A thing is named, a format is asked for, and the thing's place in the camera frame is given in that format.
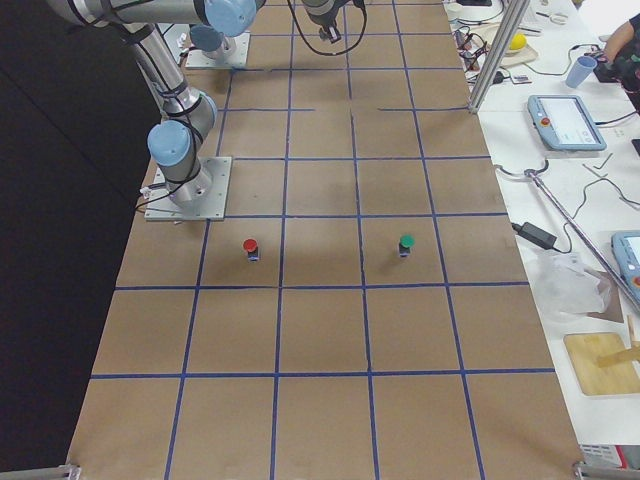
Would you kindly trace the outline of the person forearm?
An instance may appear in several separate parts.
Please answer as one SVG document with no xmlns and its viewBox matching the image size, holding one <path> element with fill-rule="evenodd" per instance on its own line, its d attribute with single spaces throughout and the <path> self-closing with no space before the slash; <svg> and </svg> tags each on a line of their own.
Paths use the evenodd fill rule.
<svg viewBox="0 0 640 480">
<path fill-rule="evenodd" d="M 636 30 L 639 28 L 639 15 L 627 20 L 620 25 L 614 33 L 606 41 L 603 54 L 607 63 L 612 63 L 618 53 L 631 42 L 635 35 Z"/>
</svg>

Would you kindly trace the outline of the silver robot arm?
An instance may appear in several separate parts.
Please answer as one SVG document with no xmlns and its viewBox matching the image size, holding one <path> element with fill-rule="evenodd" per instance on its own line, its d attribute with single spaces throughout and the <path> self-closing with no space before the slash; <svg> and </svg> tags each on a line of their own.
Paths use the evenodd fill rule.
<svg viewBox="0 0 640 480">
<path fill-rule="evenodd" d="M 151 157 L 165 180 L 166 197 L 179 211 L 194 208 L 211 189 L 198 151 L 217 116 L 214 101 L 191 87 L 159 32 L 159 23 L 211 27 L 237 37 L 253 23 L 262 1 L 50 1 L 48 6 L 78 28 L 112 27 L 131 49 L 162 120 L 147 137 Z"/>
<path fill-rule="evenodd" d="M 337 15 L 347 1 L 302 1 L 310 21 L 318 26 L 322 41 L 335 44 L 341 40 Z M 231 39 L 243 34 L 254 22 L 265 1 L 202 1 L 205 21 L 190 26 L 193 46 L 205 52 L 224 51 Z"/>
</svg>

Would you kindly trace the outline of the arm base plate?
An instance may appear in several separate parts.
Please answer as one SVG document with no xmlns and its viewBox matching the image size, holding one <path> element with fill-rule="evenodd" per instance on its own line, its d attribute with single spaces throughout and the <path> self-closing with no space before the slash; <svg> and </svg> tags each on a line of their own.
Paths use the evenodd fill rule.
<svg viewBox="0 0 640 480">
<path fill-rule="evenodd" d="M 171 196 L 167 196 L 161 169 L 156 168 L 154 182 L 161 187 L 149 192 L 150 203 L 144 206 L 147 221 L 222 221 L 225 218 L 232 158 L 200 158 L 200 163 L 195 179 Z"/>
<path fill-rule="evenodd" d="M 237 37 L 224 34 L 204 25 L 190 30 L 192 46 L 187 54 L 186 68 L 203 69 L 245 69 L 250 43 L 250 33 Z"/>
</svg>

